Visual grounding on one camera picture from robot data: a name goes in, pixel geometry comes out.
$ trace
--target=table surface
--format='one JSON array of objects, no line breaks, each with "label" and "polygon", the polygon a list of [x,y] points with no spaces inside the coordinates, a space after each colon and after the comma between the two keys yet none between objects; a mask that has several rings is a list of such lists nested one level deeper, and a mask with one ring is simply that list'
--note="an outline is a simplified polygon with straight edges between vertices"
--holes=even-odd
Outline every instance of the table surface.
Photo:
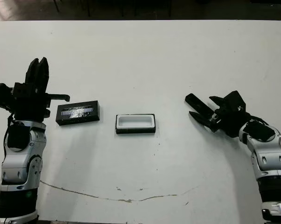
[{"label": "table surface", "polygon": [[[100,121],[59,127],[51,102],[40,219],[261,224],[250,152],[211,133],[184,102],[238,90],[281,132],[281,21],[0,23],[0,83],[49,62],[48,93],[98,100]],[[116,114],[154,113],[155,134],[117,135]],[[0,109],[0,165],[8,112]]]}]

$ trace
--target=black cable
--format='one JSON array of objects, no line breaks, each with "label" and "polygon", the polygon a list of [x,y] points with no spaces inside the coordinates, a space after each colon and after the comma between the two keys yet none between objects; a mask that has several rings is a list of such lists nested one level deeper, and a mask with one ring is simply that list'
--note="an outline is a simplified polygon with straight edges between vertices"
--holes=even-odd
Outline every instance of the black cable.
[{"label": "black cable", "polygon": [[14,116],[14,112],[11,113],[11,115],[8,117],[8,128],[7,128],[5,136],[4,136],[4,152],[5,152],[5,157],[6,157],[5,141],[6,141],[6,137],[8,135],[8,132],[9,132],[9,127],[11,126],[11,122],[13,122],[13,116]]},{"label": "black cable", "polygon": [[258,118],[258,117],[252,116],[252,115],[251,115],[251,118],[252,118],[252,119],[255,119],[255,120],[257,120],[257,121],[260,121],[261,123],[263,123],[263,124],[265,124],[265,125],[269,125],[266,121],[264,121],[264,120],[261,119],[261,118]]}]

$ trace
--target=chair leg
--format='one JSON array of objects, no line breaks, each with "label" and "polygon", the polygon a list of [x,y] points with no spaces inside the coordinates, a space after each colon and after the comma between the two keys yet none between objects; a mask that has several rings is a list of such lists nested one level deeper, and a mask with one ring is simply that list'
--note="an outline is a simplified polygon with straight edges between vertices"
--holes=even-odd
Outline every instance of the chair leg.
[{"label": "chair leg", "polygon": [[88,15],[91,16],[89,0],[86,0],[86,6],[87,6],[87,8],[88,8]]},{"label": "chair leg", "polygon": [[137,15],[137,0],[134,0],[134,16]]},{"label": "chair leg", "polygon": [[124,17],[124,4],[123,4],[123,0],[120,0],[120,8],[121,8],[121,15],[122,15],[122,17]]},{"label": "chair leg", "polygon": [[172,15],[172,0],[168,0],[169,17]]},{"label": "chair leg", "polygon": [[57,12],[59,13],[59,12],[60,12],[60,10],[58,10],[58,6],[57,6],[57,3],[56,3],[56,0],[53,0],[53,2],[55,3],[56,10],[57,10]]}]

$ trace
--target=black box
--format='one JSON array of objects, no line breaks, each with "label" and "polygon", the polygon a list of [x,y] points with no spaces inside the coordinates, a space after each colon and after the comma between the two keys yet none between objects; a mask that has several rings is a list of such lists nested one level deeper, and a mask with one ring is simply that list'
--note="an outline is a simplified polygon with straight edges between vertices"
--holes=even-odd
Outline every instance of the black box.
[{"label": "black box", "polygon": [[56,122],[59,125],[70,125],[100,120],[98,101],[89,101],[57,106]]}]

